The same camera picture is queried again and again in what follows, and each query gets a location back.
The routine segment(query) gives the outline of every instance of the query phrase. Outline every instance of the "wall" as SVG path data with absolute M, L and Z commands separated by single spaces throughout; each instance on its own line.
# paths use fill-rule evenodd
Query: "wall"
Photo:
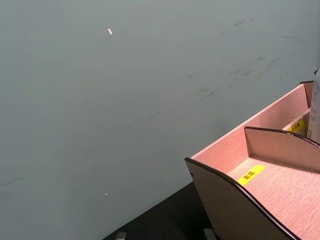
M 313 80 L 318 12 L 1 1 L 0 239 L 100 240 L 188 184 L 184 157 Z

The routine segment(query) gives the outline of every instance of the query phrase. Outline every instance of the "yellow label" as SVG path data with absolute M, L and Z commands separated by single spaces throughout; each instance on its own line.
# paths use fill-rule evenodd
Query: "yellow label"
M 305 126 L 305 121 L 301 118 L 299 121 L 296 121 L 291 127 L 287 129 L 287 131 L 297 133 Z
M 250 182 L 255 176 L 258 175 L 265 167 L 261 165 L 255 165 L 253 168 L 250 169 L 245 175 L 238 179 L 238 183 L 242 186 L 246 185 Z

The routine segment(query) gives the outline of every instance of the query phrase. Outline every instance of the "wooden shelf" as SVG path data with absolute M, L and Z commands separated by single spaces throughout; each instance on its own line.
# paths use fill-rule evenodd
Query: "wooden shelf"
M 320 144 L 307 138 L 312 89 L 303 82 L 185 159 L 220 239 L 320 239 Z

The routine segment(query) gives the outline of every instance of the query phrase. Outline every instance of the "black surface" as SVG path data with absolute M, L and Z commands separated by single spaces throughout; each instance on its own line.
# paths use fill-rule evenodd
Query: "black surface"
M 126 232 L 125 240 L 201 240 L 206 228 L 211 224 L 192 182 L 104 240 L 118 232 Z
M 313 83 L 314 81 L 301 81 L 300 84 L 307 84 L 307 83 Z

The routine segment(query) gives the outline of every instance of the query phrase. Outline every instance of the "wooden divider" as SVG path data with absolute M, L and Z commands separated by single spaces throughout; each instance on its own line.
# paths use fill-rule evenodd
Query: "wooden divider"
M 283 130 L 246 127 L 251 157 L 320 172 L 320 145 L 301 135 Z

